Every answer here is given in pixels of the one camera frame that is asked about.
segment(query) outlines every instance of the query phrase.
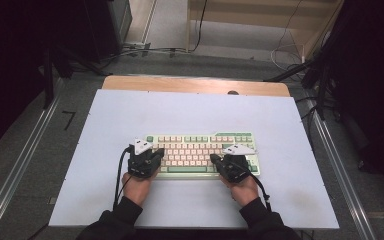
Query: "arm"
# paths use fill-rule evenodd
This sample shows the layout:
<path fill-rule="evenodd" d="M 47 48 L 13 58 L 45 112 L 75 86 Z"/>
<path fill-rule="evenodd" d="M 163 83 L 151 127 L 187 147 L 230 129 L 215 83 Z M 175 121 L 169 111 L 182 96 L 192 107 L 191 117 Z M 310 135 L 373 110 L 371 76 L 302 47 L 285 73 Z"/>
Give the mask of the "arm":
<path fill-rule="evenodd" d="M 301 239 L 293 229 L 283 224 L 279 213 L 267 211 L 258 196 L 257 184 L 251 176 L 239 184 L 229 183 L 223 177 L 221 180 L 230 189 L 232 198 L 242 206 L 239 212 L 248 224 L 251 239 Z"/>
<path fill-rule="evenodd" d="M 124 239 L 134 233 L 134 224 L 142 213 L 142 204 L 148 196 L 151 182 L 156 176 L 148 179 L 123 175 L 124 196 L 113 212 L 104 211 L 98 221 L 87 226 L 77 236 L 77 240 L 92 239 Z"/>

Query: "keyboard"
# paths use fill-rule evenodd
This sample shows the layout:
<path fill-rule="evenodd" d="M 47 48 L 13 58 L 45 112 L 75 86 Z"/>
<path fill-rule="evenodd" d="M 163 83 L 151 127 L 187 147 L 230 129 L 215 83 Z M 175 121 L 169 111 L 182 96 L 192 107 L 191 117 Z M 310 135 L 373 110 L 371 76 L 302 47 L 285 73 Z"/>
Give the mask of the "keyboard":
<path fill-rule="evenodd" d="M 223 156 L 223 149 L 241 144 L 256 150 L 254 136 L 249 132 L 216 133 L 213 135 L 148 135 L 153 151 L 164 148 L 157 179 L 218 179 L 219 173 L 210 154 Z M 260 175 L 257 154 L 246 155 L 249 170 Z"/>

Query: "black cloth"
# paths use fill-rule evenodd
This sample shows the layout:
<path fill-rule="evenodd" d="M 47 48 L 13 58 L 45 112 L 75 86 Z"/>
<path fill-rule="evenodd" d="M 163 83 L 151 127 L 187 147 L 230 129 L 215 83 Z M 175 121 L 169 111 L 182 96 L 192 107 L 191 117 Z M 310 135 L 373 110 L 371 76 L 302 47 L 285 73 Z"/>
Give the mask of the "black cloth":
<path fill-rule="evenodd" d="M 77 240 L 121 240 L 134 233 L 134 224 L 142 208 L 123 197 L 114 212 L 105 211 L 99 220 L 86 227 Z M 276 212 L 268 212 L 260 198 L 256 198 L 240 210 L 248 224 L 250 239 L 298 240 L 293 229 L 285 226 Z"/>

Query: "white surface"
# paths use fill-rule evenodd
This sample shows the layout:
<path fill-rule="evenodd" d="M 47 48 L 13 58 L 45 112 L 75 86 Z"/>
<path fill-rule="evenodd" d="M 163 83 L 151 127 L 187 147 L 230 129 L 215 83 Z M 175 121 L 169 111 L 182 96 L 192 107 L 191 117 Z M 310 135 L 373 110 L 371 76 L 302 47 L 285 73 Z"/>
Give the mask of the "white surface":
<path fill-rule="evenodd" d="M 98 90 L 49 225 L 89 225 L 112 208 L 135 138 L 223 131 L 254 133 L 259 178 L 286 225 L 339 227 L 292 98 L 122 90 Z M 136 226 L 246 227 L 239 209 L 221 181 L 156 180 Z"/>

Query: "spacebar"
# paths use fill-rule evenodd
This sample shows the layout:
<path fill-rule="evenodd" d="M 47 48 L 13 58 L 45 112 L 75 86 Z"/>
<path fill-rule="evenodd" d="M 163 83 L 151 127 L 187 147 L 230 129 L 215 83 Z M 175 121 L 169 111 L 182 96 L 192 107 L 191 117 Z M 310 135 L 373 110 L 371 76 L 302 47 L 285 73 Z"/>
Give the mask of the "spacebar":
<path fill-rule="evenodd" d="M 168 167 L 168 172 L 172 172 L 172 173 L 207 172 L 207 167 Z"/>

